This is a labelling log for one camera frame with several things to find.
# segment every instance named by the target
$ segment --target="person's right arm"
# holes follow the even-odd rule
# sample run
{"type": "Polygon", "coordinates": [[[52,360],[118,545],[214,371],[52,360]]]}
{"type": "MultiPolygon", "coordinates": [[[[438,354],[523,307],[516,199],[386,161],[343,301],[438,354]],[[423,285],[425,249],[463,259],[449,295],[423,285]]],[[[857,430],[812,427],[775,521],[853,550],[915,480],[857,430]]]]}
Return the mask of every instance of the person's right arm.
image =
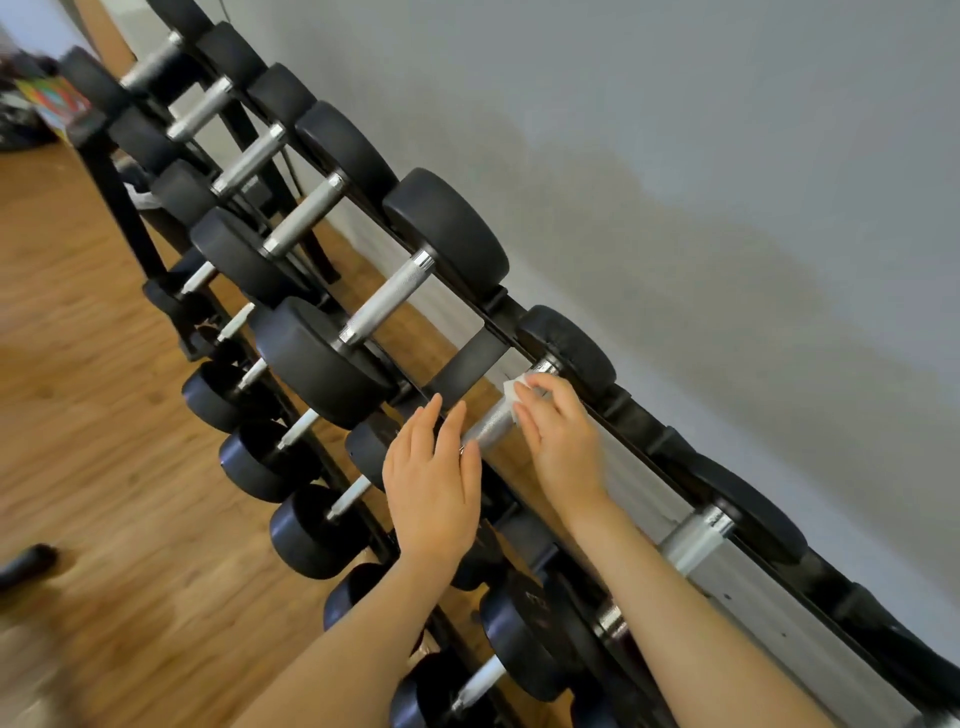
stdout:
{"type": "Polygon", "coordinates": [[[599,434],[573,388],[522,384],[515,410],[540,486],[623,613],[681,728],[829,728],[833,723],[657,552],[607,495],[599,434]]]}

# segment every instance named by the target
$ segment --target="person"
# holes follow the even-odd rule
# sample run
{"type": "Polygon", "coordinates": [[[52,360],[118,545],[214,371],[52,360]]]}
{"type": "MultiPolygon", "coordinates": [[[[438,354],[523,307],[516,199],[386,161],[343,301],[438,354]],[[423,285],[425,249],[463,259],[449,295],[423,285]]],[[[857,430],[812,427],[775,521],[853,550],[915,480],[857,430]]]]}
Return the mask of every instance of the person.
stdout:
{"type": "MultiPolygon", "coordinates": [[[[540,486],[609,588],[680,728],[828,728],[816,703],[664,561],[604,488],[599,433],[564,379],[528,375],[515,412],[540,486]]],[[[441,399],[391,444],[384,486],[400,557],[264,691],[235,728],[384,726],[407,658],[473,542],[480,451],[460,452],[467,407],[434,439],[441,399]]]]}

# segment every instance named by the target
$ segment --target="forearm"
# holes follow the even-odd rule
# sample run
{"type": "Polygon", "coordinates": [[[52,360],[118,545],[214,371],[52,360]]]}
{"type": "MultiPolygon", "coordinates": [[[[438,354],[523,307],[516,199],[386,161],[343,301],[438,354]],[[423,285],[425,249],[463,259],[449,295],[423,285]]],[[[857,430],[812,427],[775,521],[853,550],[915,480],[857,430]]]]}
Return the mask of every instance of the forearm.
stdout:
{"type": "Polygon", "coordinates": [[[452,577],[446,571],[401,558],[277,677],[234,728],[386,725],[410,651],[452,577]]]}
{"type": "Polygon", "coordinates": [[[681,728],[832,725],[612,501],[566,519],[603,577],[681,728]]]}

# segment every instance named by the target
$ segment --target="wooden floor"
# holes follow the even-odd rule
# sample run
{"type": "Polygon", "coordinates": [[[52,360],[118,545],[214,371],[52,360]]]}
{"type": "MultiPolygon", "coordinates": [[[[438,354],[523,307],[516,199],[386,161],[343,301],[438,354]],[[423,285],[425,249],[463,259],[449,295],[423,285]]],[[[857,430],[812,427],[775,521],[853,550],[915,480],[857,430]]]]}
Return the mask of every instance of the wooden floor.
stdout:
{"type": "MultiPolygon", "coordinates": [[[[336,232],[318,234],[344,274],[334,293],[355,310],[382,277],[336,232]]],[[[141,283],[69,150],[0,157],[0,558],[37,541],[66,553],[58,575],[3,607],[54,630],[89,724],[225,725],[321,634],[335,580],[274,556],[272,506],[220,470],[223,435],[183,405],[193,365],[141,283]]],[[[242,304],[228,283],[215,290],[242,304]]],[[[411,306],[376,338],[419,381],[453,354],[411,306]]],[[[471,416],[496,399],[475,387],[471,416]]],[[[355,475],[345,433],[317,432],[355,475]]],[[[518,436],[490,459],[542,503],[518,436]]],[[[368,499],[386,519],[382,496],[368,499]]],[[[479,595],[450,590],[442,604],[486,657],[470,618],[479,595]]],[[[544,706],[501,685],[530,728],[569,723],[567,696],[544,706]]]]}

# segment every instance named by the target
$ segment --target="person's left hand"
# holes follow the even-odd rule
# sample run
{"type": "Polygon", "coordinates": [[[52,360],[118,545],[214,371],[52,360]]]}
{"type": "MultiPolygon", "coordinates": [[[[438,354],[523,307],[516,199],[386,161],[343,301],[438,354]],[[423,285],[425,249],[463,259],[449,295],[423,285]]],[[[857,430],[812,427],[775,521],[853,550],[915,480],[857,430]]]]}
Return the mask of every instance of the person's left hand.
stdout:
{"type": "Polygon", "coordinates": [[[434,445],[442,403],[434,395],[400,430],[387,451],[383,485],[401,558],[436,564],[452,578],[480,521],[480,448],[470,441],[460,454],[463,401],[450,410],[434,445]]]}

